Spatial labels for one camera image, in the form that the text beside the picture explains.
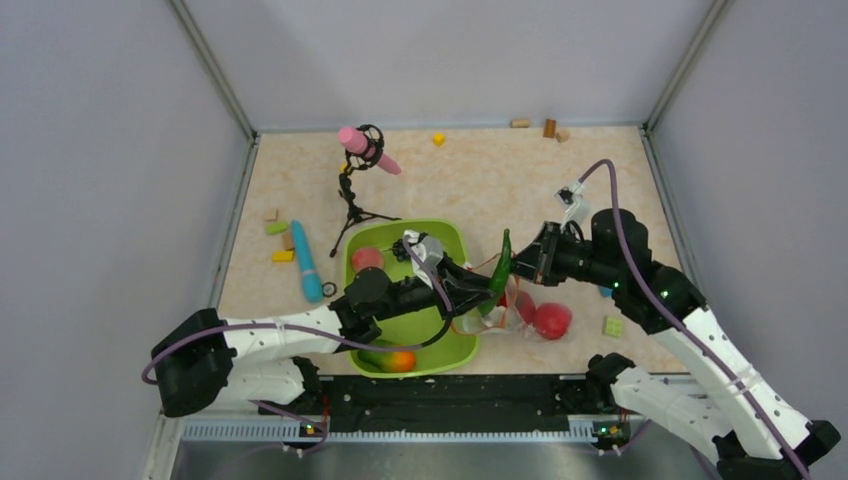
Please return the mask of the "clear zip top bag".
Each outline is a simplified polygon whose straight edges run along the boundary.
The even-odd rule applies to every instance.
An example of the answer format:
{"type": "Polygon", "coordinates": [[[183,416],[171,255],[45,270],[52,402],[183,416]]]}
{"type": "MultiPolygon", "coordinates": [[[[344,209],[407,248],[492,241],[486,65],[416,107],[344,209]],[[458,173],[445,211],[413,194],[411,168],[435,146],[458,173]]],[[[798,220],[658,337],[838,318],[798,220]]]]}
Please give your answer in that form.
{"type": "Polygon", "coordinates": [[[451,331],[461,336],[513,335],[537,342],[566,338],[574,322],[570,308],[557,302],[537,302],[526,281],[510,276],[492,310],[483,315],[478,308],[455,318],[451,331]]]}

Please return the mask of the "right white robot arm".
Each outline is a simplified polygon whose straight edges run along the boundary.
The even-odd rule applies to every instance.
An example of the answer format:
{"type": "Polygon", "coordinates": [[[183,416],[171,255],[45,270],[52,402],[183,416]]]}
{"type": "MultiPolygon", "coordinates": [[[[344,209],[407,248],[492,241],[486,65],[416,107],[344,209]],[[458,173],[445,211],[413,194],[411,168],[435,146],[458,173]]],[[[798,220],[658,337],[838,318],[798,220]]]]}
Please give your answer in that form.
{"type": "Polygon", "coordinates": [[[617,354],[588,364],[586,397],[600,412],[618,406],[662,426],[709,459],[724,479],[806,479],[840,434],[783,400],[732,343],[705,297],[679,270],[653,259],[649,233],[626,210],[604,209],[582,238],[545,223],[513,260],[538,285],[569,279],[606,287],[619,311],[661,344],[707,394],[700,403],[617,354]]]}

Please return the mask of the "green chili pepper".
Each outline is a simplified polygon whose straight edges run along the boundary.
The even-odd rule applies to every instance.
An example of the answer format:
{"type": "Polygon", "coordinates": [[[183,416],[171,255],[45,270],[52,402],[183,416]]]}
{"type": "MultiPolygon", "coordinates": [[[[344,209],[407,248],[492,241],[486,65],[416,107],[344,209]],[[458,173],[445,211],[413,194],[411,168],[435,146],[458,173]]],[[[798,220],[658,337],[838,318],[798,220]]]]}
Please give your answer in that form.
{"type": "Polygon", "coordinates": [[[478,311],[482,316],[487,316],[497,306],[497,303],[506,290],[511,275],[512,265],[512,242],[509,229],[505,229],[502,235],[502,245],[497,264],[491,274],[488,288],[494,293],[493,297],[482,303],[478,311]]]}

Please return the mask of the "red tomato with stem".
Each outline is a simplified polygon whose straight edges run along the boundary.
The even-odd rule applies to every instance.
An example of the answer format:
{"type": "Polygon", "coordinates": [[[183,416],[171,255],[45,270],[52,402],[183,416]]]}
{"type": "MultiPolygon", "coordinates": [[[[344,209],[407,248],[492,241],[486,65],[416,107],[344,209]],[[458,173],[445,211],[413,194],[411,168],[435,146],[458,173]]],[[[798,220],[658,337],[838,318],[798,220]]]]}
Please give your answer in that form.
{"type": "Polygon", "coordinates": [[[532,326],[536,333],[546,340],[559,340],[566,335],[573,314],[565,305],[543,303],[533,316],[532,326]]]}

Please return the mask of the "black grape bunch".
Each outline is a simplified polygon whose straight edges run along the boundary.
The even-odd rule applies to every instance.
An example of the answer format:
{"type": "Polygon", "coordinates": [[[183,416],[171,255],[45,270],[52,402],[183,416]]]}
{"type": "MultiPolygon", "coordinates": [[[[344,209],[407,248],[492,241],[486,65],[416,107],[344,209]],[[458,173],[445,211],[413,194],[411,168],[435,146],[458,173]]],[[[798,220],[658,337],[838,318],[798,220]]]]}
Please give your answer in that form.
{"type": "Polygon", "coordinates": [[[390,251],[394,256],[395,260],[399,263],[410,262],[411,257],[407,248],[404,246],[404,242],[402,239],[395,241],[391,247],[390,251]]]}

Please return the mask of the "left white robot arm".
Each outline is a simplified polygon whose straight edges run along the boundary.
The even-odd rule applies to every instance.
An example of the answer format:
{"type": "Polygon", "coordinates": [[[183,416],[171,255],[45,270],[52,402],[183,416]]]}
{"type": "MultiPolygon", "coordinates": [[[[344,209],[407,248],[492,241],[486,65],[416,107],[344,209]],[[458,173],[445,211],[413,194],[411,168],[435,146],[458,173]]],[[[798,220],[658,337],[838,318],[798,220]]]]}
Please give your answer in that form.
{"type": "Polygon", "coordinates": [[[437,343],[454,318],[496,298],[489,279],[445,258],[423,278],[393,281],[376,267],[354,276],[342,296],[298,314],[223,319],[214,308],[196,311],[151,351],[144,383],[157,387],[162,412],[188,416],[231,402],[288,405],[308,413],[321,393],[309,354],[351,350],[415,352],[437,343]],[[381,321],[436,310],[439,329],[410,345],[378,343],[381,321]]]}

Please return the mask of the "green plastic tray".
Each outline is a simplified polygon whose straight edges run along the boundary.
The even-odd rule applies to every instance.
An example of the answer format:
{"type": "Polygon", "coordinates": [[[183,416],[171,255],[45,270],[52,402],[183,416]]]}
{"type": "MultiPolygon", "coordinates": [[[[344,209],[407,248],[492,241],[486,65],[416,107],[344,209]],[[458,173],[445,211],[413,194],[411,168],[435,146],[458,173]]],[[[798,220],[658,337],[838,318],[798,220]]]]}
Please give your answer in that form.
{"type": "Polygon", "coordinates": [[[403,234],[408,230],[440,241],[444,253],[459,266],[468,259],[459,228],[441,219],[401,220],[371,226],[356,232],[347,241],[345,284],[354,286],[353,305],[363,307],[375,321],[365,338],[371,344],[385,348],[423,346],[413,352],[415,365],[397,372],[375,363],[387,361],[388,352],[352,350],[350,359],[353,367],[366,377],[399,379],[444,373],[466,365],[479,350],[480,340],[477,337],[463,336],[452,330],[460,323],[460,317],[473,309],[471,294],[459,291],[463,284],[449,281],[446,285],[454,306],[452,323],[447,326],[444,316],[448,311],[444,301],[427,286],[427,277],[414,273],[417,265],[413,261],[399,260],[391,251],[393,246],[402,245],[403,234]],[[384,268],[381,274],[369,273],[359,279],[353,269],[353,257],[357,250],[365,247],[374,247],[381,252],[384,268]]]}

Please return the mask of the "pink peach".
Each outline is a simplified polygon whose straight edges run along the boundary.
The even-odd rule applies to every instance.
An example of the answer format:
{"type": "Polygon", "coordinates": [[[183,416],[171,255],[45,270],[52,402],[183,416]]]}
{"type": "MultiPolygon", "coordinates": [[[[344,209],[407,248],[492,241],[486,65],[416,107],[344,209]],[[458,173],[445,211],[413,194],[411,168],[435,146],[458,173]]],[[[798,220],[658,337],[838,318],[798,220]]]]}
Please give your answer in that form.
{"type": "Polygon", "coordinates": [[[379,248],[368,246],[356,249],[351,256],[350,263],[354,272],[359,273],[367,268],[383,269],[385,259],[379,248]]]}

